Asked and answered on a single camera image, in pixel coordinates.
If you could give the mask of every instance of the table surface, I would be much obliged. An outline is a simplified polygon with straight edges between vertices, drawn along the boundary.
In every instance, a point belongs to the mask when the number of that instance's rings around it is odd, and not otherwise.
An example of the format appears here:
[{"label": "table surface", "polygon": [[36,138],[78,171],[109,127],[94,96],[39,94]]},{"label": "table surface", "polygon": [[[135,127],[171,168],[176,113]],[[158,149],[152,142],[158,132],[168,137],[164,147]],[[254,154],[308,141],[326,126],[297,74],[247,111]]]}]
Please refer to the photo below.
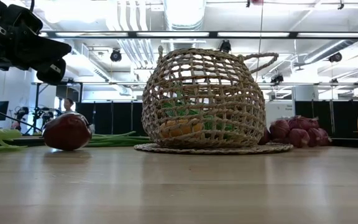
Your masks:
[{"label": "table surface", "polygon": [[0,223],[358,224],[358,149],[191,156],[0,153]]}]

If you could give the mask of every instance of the woven basket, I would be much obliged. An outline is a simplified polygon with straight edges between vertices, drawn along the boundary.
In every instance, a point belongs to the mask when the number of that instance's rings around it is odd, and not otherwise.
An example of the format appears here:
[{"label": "woven basket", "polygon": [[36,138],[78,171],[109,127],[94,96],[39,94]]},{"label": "woven basket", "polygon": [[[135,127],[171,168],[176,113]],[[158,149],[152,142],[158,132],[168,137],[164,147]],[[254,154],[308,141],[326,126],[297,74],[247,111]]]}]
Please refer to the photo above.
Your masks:
[{"label": "woven basket", "polygon": [[[179,49],[162,56],[143,92],[142,124],[160,146],[251,147],[265,128],[265,100],[251,73],[278,54],[238,57],[216,50]],[[249,71],[245,60],[273,57]]]}]

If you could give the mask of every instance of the red apple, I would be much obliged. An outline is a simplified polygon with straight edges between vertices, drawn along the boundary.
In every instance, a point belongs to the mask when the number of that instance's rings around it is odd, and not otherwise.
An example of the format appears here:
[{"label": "red apple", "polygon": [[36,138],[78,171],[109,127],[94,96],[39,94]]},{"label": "red apple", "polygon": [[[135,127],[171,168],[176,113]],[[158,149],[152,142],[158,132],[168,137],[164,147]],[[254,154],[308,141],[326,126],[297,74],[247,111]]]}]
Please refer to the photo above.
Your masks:
[{"label": "red apple", "polygon": [[62,114],[45,125],[42,136],[49,147],[74,151],[91,140],[92,132],[88,126],[88,121],[81,114]]}]

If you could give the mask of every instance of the person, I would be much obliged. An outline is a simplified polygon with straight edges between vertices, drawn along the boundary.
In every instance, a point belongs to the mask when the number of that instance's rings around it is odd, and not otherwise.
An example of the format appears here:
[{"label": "person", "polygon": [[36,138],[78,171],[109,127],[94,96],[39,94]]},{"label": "person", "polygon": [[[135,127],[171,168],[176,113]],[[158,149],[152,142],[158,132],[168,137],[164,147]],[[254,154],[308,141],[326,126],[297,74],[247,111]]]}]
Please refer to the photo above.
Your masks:
[{"label": "person", "polygon": [[66,109],[66,111],[64,111],[64,113],[72,113],[74,112],[71,107],[74,105],[74,101],[70,98],[65,98],[65,102],[63,104],[64,108]]}]

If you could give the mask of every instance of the round jute mat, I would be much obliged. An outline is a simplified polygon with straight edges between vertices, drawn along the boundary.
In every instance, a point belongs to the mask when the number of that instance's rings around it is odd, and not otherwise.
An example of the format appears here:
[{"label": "round jute mat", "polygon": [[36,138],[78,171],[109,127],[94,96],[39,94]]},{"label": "round jute mat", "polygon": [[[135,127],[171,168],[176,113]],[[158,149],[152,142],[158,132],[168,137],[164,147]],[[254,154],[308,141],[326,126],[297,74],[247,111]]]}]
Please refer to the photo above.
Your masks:
[{"label": "round jute mat", "polygon": [[293,149],[291,144],[267,143],[264,146],[240,147],[240,148],[204,148],[204,149],[170,149],[159,146],[156,143],[139,144],[136,150],[145,152],[170,153],[170,154],[199,154],[199,155],[248,155],[271,154],[288,152]]}]

